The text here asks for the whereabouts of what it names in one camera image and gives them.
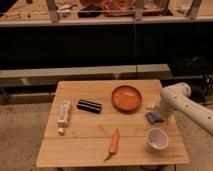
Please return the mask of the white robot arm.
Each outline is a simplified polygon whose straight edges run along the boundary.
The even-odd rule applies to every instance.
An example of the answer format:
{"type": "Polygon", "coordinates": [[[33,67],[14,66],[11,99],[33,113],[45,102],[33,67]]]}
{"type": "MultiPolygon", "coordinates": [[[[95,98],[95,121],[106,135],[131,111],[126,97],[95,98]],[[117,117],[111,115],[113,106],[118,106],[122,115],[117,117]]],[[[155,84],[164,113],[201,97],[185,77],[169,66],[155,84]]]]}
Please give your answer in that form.
{"type": "Polygon", "coordinates": [[[152,110],[164,118],[178,110],[213,136],[213,111],[192,101],[191,93],[191,87],[184,82],[166,86],[160,90],[152,110]]]}

